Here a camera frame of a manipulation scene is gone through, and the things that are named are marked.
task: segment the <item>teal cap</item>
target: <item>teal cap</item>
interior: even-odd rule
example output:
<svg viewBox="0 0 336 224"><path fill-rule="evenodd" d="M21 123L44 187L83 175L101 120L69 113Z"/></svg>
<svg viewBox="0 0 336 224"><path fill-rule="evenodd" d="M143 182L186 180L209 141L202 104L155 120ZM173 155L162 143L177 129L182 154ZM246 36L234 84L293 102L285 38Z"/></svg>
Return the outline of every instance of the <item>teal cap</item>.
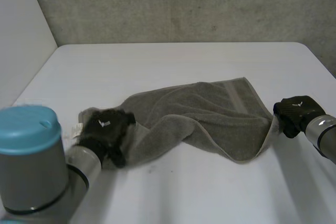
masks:
<svg viewBox="0 0 336 224"><path fill-rule="evenodd" d="M56 113L44 106L0 110L0 154L29 155L44 151L61 138Z"/></svg>

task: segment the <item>concrete wall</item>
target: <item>concrete wall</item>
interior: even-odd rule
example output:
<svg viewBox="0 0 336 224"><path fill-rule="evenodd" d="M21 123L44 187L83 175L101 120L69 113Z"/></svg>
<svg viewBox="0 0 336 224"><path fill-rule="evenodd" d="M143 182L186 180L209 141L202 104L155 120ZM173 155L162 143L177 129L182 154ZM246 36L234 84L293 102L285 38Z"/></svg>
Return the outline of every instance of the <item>concrete wall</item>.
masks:
<svg viewBox="0 0 336 224"><path fill-rule="evenodd" d="M56 48L36 0L0 0L0 109L15 102Z"/></svg>
<svg viewBox="0 0 336 224"><path fill-rule="evenodd" d="M297 41L336 74L336 0L38 0L59 46Z"/></svg>

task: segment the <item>white wall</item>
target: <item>white wall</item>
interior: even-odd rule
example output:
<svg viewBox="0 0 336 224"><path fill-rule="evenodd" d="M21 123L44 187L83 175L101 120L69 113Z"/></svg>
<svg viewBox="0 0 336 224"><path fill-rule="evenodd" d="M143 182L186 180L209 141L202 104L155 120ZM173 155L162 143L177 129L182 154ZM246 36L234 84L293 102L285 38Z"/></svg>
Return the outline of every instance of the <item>white wall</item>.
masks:
<svg viewBox="0 0 336 224"><path fill-rule="evenodd" d="M0 108L14 103L56 48L37 0L0 0Z"/></svg>

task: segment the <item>gray wall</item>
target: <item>gray wall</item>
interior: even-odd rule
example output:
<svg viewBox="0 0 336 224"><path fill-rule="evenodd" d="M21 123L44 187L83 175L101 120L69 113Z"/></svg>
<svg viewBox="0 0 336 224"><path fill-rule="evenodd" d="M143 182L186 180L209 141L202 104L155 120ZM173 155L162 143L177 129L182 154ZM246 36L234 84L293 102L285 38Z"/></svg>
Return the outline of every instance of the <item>gray wall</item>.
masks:
<svg viewBox="0 0 336 224"><path fill-rule="evenodd" d="M297 41L336 75L336 0L38 0L59 46Z"/></svg>

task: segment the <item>glove logo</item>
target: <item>glove logo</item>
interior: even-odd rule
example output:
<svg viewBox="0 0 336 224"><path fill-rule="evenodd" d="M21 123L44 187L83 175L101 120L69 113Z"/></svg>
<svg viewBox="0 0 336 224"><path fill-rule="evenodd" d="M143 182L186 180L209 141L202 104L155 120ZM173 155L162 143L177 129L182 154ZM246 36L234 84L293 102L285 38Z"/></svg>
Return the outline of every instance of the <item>glove logo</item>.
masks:
<svg viewBox="0 0 336 224"><path fill-rule="evenodd" d="M303 102L301 102L301 103L299 103L299 104L292 104L292 106L301 107L302 104L303 104Z"/></svg>

